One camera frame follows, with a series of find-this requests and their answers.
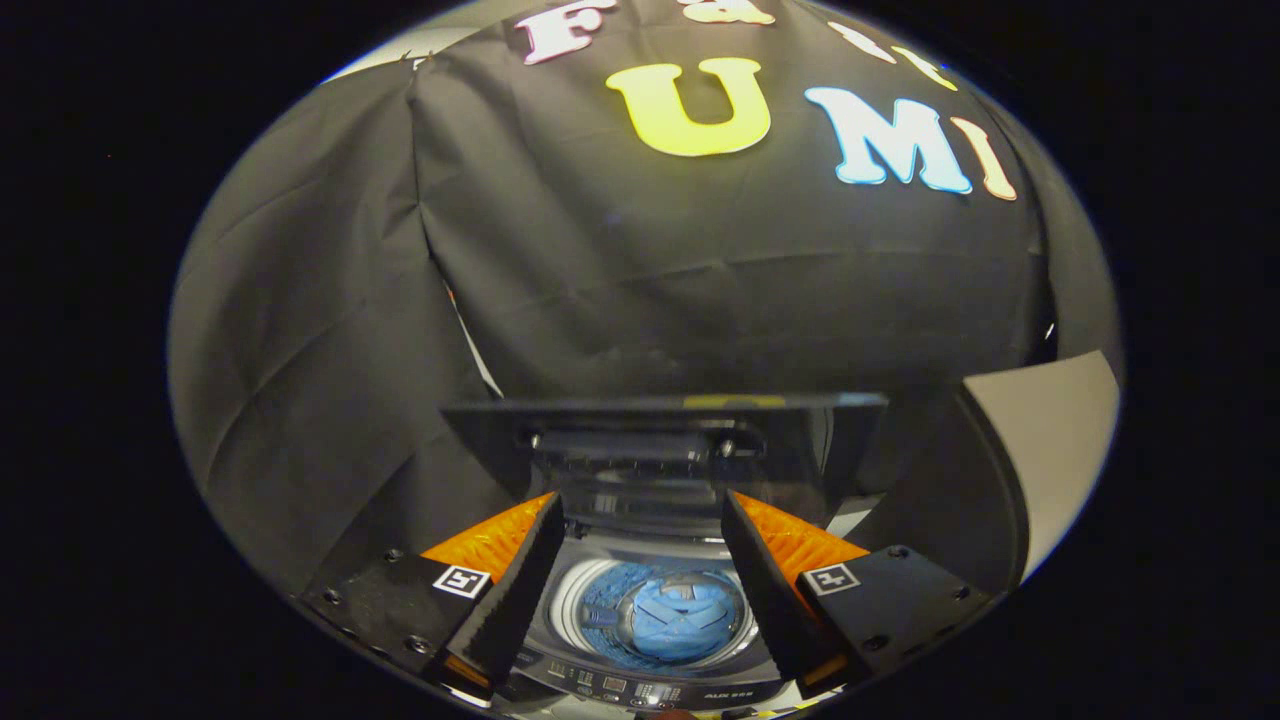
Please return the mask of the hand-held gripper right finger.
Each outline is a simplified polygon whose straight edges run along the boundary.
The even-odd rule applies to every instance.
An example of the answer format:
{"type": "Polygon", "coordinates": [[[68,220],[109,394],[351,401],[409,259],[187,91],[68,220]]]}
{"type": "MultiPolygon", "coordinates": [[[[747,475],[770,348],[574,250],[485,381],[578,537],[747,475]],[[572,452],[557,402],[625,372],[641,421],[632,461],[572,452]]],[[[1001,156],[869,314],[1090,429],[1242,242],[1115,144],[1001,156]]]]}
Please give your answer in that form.
{"type": "Polygon", "coordinates": [[[872,552],[736,491],[721,533],[774,665],[804,698],[899,671],[993,603],[914,548],[872,552]]]}

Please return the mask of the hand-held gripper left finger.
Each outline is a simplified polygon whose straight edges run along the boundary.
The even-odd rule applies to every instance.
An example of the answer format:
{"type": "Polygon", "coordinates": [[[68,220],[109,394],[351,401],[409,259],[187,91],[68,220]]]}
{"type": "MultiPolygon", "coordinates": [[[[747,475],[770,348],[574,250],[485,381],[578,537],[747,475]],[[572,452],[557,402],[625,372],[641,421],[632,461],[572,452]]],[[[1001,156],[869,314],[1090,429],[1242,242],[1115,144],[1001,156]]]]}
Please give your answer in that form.
{"type": "Polygon", "coordinates": [[[394,674],[489,700],[515,666],[564,534],[552,492],[420,553],[344,538],[300,602],[394,674]]]}

